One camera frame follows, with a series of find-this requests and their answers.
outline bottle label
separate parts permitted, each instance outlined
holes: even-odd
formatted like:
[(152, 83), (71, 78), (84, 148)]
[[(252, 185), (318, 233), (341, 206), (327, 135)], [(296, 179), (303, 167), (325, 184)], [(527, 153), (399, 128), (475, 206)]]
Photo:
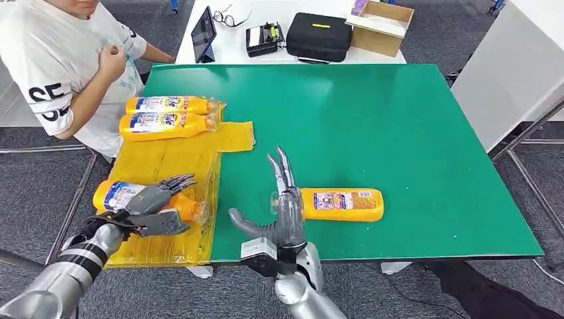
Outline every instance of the bottle label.
[(176, 113), (140, 113), (131, 117), (131, 132), (159, 132), (174, 128)]
[(104, 207), (110, 211), (125, 208), (127, 203), (144, 188), (143, 185), (117, 181), (110, 186), (104, 198)]
[(353, 209), (352, 193), (324, 192), (313, 194), (315, 209)]
[(139, 112), (175, 112), (188, 106), (188, 99), (183, 96), (151, 96), (139, 98), (135, 109)]

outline white cabinet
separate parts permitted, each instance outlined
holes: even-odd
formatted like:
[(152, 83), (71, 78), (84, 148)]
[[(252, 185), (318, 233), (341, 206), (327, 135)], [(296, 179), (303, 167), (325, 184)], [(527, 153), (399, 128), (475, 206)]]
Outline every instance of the white cabinet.
[(562, 0), (508, 1), (452, 86), (487, 152), (564, 98), (562, 12)]

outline yellow bottle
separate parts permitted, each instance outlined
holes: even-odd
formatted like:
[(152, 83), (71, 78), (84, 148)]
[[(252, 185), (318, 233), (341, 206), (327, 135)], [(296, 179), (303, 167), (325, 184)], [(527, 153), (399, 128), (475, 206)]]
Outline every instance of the yellow bottle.
[(216, 114), (178, 113), (126, 114), (120, 121), (124, 140), (140, 142), (164, 138), (189, 138), (217, 128)]
[(215, 98), (199, 96), (151, 96), (130, 98), (125, 105), (125, 111), (127, 114), (188, 112), (207, 115), (222, 109), (224, 106), (225, 102), (216, 100)]
[(300, 188), (305, 219), (377, 221), (384, 215), (382, 193), (372, 188)]
[[(92, 203), (99, 211), (117, 211), (125, 208), (127, 203), (146, 186), (128, 183), (126, 181), (103, 181), (99, 186)], [(180, 212), (183, 222), (194, 221), (205, 223), (208, 215), (206, 204), (194, 201), (183, 193), (176, 194), (165, 208), (175, 207)]]

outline silver robotic arm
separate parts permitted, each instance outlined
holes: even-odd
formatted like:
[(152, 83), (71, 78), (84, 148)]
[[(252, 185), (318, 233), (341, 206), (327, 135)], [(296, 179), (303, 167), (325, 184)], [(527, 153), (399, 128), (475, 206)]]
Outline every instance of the silver robotic arm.
[(189, 228), (180, 221), (178, 210), (161, 209), (172, 196), (196, 183), (193, 176), (165, 179), (143, 189), (125, 209), (89, 217), (80, 233), (66, 241), (56, 261), (24, 293), (0, 308), (0, 318), (72, 318), (108, 258), (131, 233), (175, 235)]
[(281, 162), (268, 155), (278, 188), (277, 218), (267, 226), (244, 219), (230, 209), (233, 224), (254, 238), (241, 246), (241, 261), (265, 277), (275, 278), (276, 297), (295, 319), (347, 319), (323, 293), (323, 273), (317, 248), (306, 242), (303, 200), (295, 186), (288, 157), (278, 147)]

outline black case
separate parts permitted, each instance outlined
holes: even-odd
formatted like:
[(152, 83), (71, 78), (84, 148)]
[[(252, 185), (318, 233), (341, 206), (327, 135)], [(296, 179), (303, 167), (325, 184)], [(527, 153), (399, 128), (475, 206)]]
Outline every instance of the black case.
[(351, 47), (353, 28), (346, 19), (297, 13), (286, 36), (286, 51), (298, 58), (341, 62)]

